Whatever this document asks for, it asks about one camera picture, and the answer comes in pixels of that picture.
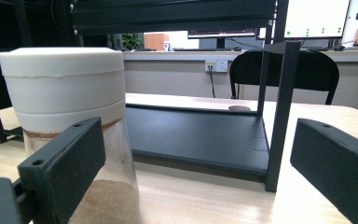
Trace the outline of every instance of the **white cylindrical container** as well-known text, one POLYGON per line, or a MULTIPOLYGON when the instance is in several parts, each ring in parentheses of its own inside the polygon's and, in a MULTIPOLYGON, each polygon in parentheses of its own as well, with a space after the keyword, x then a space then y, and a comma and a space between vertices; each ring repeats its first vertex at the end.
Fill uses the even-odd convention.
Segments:
POLYGON ((105 166, 70 222, 143 223, 124 121, 121 51, 106 48, 27 48, 0 53, 11 103, 28 155, 70 125, 101 117, 105 166))

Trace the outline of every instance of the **chair backrest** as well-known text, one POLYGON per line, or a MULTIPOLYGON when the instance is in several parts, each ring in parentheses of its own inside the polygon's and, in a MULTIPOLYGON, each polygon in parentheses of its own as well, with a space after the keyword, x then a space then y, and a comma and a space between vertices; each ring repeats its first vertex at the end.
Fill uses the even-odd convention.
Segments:
MULTIPOLYGON (((229 75, 232 99, 237 98, 235 84, 260 85, 263 50, 247 50, 231 64, 229 75)), ((278 87, 282 56, 271 54, 267 86, 278 87)), ((296 70, 295 89, 328 91, 326 105, 331 105, 339 80, 336 63, 327 55, 313 50, 301 50, 296 70)))

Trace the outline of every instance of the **light wooden tabletop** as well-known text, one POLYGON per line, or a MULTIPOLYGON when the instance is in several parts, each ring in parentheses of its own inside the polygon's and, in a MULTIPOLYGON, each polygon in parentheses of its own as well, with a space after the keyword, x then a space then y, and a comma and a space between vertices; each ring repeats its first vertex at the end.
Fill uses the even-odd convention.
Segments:
MULTIPOLYGON (((228 109, 249 101, 127 93, 127 102, 228 109)), ((275 104, 266 102, 264 119, 270 139, 275 104)), ((6 129, 19 126, 12 108, 0 111, 6 129)), ((264 184, 135 163, 146 223, 350 223, 290 164, 297 118, 315 119, 358 138, 358 110, 336 105, 292 104, 277 193, 264 184)), ((18 178, 25 159, 23 143, 0 144, 0 176, 18 178)))

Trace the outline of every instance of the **monitor stand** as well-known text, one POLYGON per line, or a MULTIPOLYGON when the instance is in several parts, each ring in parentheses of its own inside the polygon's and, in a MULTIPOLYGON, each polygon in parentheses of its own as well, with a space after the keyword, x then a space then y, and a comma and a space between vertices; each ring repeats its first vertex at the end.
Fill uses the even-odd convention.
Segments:
POLYGON ((216 40, 217 40, 216 48, 217 49, 224 49, 225 45, 226 45, 226 39, 223 37, 223 38, 217 38, 216 40))

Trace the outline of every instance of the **power socket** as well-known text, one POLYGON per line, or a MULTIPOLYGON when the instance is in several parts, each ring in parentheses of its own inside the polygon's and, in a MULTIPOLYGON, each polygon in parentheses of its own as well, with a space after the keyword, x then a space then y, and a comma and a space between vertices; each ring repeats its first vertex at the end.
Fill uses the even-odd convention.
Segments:
POLYGON ((226 60, 217 60, 215 70, 216 70, 216 72, 224 72, 224 73, 226 73, 228 71, 228 61, 226 61, 226 60))
POLYGON ((216 61, 205 61, 205 72, 209 72, 209 66, 212 67, 211 71, 216 71, 216 61))

